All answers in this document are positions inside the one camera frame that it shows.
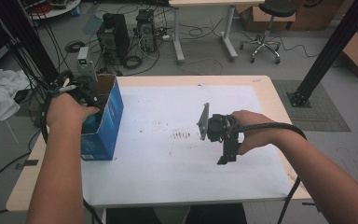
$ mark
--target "black metal pole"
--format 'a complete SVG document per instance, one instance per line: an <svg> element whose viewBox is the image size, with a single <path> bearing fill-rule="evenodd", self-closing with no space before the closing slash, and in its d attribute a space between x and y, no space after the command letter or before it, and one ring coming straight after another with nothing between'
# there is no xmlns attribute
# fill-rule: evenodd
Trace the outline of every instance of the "black metal pole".
<svg viewBox="0 0 358 224"><path fill-rule="evenodd" d="M0 0L0 19L14 38L18 38L47 83L54 81L58 71L31 27L17 0Z"/></svg>
<svg viewBox="0 0 358 224"><path fill-rule="evenodd" d="M292 106L300 107L308 101L338 54L347 46L357 30L358 0L355 0L296 92L290 96Z"/></svg>

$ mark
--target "white desk frame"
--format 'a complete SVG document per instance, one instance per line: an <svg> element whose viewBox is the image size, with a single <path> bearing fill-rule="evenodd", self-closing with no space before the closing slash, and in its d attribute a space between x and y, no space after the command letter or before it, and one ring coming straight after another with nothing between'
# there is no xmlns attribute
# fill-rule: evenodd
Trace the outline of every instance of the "white desk frame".
<svg viewBox="0 0 358 224"><path fill-rule="evenodd" d="M231 41L229 40L229 32L231 29L232 18L234 16L235 5L256 5L263 3L263 0L171 0L170 5L174 7L174 35L173 35L173 45L176 51L176 58L179 63L182 63L185 60L185 56L182 51L182 46L179 40L179 7L189 7L189 6L204 6L204 5L229 5L227 11L227 22L225 32L221 32L221 37L223 43L225 44L228 53L230 55L230 60L233 62L238 58L238 54L232 46Z"/></svg>

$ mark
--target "wrist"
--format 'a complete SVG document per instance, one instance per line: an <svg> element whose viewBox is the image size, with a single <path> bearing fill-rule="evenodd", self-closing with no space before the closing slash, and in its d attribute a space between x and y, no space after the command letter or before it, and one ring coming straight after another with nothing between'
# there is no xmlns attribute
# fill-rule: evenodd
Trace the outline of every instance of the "wrist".
<svg viewBox="0 0 358 224"><path fill-rule="evenodd" d="M287 129L273 129L270 135L270 143L277 148L282 148L283 144L293 139L298 134Z"/></svg>

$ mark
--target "white paper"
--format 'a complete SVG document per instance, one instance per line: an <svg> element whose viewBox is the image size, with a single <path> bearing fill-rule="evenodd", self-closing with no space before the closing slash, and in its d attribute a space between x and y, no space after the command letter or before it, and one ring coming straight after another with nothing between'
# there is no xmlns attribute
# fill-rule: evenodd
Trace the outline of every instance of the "white paper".
<svg viewBox="0 0 358 224"><path fill-rule="evenodd" d="M276 148L217 165L223 145L200 140L205 103L212 114L262 112L251 86L120 87L124 110L112 161L83 161L92 205L277 200L289 192Z"/></svg>

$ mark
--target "table leg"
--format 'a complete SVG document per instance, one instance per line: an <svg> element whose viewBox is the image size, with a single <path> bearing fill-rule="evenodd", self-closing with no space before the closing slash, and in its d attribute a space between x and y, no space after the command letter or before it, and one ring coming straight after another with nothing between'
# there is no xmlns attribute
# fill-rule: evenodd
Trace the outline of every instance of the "table leg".
<svg viewBox="0 0 358 224"><path fill-rule="evenodd" d="M231 56L231 61L234 61L234 59L238 58L238 54L235 51L234 47L232 47L231 41L228 38L231 29L232 17L234 16L234 9L235 6L228 7L226 30L225 32L221 32L223 42L225 43L226 48L228 49L228 53Z"/></svg>
<svg viewBox="0 0 358 224"><path fill-rule="evenodd" d="M185 60L185 56L183 55L182 47L180 45L179 41L179 20L178 20L178 14L179 14L179 7L176 7L174 9L174 33L173 33L173 45L175 46L176 51L176 58L179 63L183 62Z"/></svg>

